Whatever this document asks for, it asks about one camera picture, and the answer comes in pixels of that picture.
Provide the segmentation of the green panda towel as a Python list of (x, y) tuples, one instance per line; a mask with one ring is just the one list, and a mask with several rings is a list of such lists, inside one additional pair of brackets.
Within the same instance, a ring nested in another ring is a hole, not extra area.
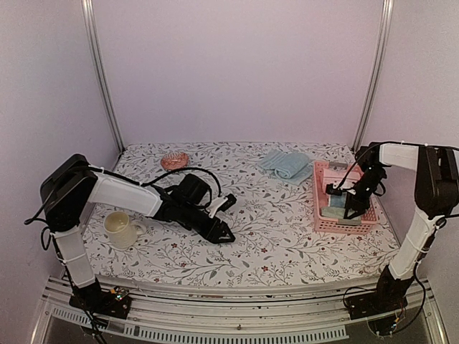
[(356, 218), (353, 218), (353, 219), (345, 219), (344, 214), (345, 214), (345, 209), (332, 207), (332, 206), (325, 206), (325, 207), (322, 207), (320, 210), (320, 215), (326, 221), (335, 221), (338, 224), (350, 225), (350, 226), (358, 226), (361, 224), (360, 216), (357, 216)]

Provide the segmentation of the light blue towel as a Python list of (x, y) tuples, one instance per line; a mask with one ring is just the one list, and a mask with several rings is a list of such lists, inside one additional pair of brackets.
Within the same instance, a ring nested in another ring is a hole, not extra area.
[(257, 162), (257, 166), (264, 171), (270, 171), (282, 182), (295, 186), (299, 186), (313, 175), (312, 160), (305, 153), (299, 152), (285, 153), (271, 150)]

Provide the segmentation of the pink plastic basket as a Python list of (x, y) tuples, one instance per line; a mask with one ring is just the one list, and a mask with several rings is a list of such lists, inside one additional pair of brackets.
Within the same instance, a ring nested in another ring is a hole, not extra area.
[(313, 163), (313, 220), (314, 231), (334, 234), (368, 234), (377, 224), (379, 216), (372, 202), (369, 209), (358, 215), (356, 210), (346, 210), (347, 192), (340, 196), (326, 193), (327, 185), (337, 187), (346, 175), (344, 188), (348, 189), (363, 176), (359, 167), (345, 163), (315, 161)]

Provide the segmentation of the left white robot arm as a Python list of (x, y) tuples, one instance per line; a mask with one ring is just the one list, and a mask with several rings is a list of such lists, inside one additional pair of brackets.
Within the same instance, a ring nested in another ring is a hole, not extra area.
[(198, 167), (184, 167), (180, 183), (161, 187), (158, 182), (169, 172), (152, 181), (135, 181), (127, 176), (91, 165), (76, 153), (58, 167), (40, 186), (42, 207), (60, 261), (76, 287), (80, 301), (92, 311), (102, 310), (104, 291), (94, 284), (96, 276), (90, 264), (83, 235), (98, 206), (132, 211), (149, 219), (173, 222), (195, 231), (212, 244), (235, 241), (229, 225), (217, 217), (231, 208), (232, 194), (213, 196), (210, 186), (197, 173)]

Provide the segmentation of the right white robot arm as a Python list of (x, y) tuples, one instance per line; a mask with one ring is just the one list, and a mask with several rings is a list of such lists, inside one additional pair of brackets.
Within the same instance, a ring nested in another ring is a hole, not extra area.
[(415, 172), (415, 212), (402, 246), (384, 268), (379, 282), (384, 286), (371, 297), (376, 312), (386, 312), (397, 303), (399, 293), (390, 284), (411, 283), (417, 265), (430, 250), (435, 233), (455, 215), (458, 205), (458, 149), (395, 141), (373, 142), (356, 153), (353, 166), (360, 167), (362, 177), (350, 188), (344, 187), (346, 177), (337, 186), (346, 193), (345, 219), (354, 219), (369, 209), (370, 196), (377, 194), (387, 178), (388, 167), (400, 167)]

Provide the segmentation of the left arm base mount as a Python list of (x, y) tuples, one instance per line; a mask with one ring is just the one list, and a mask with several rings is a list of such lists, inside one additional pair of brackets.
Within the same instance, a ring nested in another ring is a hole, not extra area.
[(108, 291), (101, 288), (99, 281), (87, 287), (72, 287), (69, 305), (90, 314), (106, 315), (122, 320), (128, 318), (132, 298), (130, 291), (123, 287), (113, 287)]

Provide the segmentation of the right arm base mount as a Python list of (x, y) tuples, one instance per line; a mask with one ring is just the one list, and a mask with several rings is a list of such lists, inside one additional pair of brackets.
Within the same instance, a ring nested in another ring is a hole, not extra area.
[(406, 285), (377, 285), (374, 290), (365, 290), (364, 293), (348, 295), (345, 291), (343, 304), (349, 311), (352, 320), (381, 315), (386, 312), (401, 310), (407, 306)]

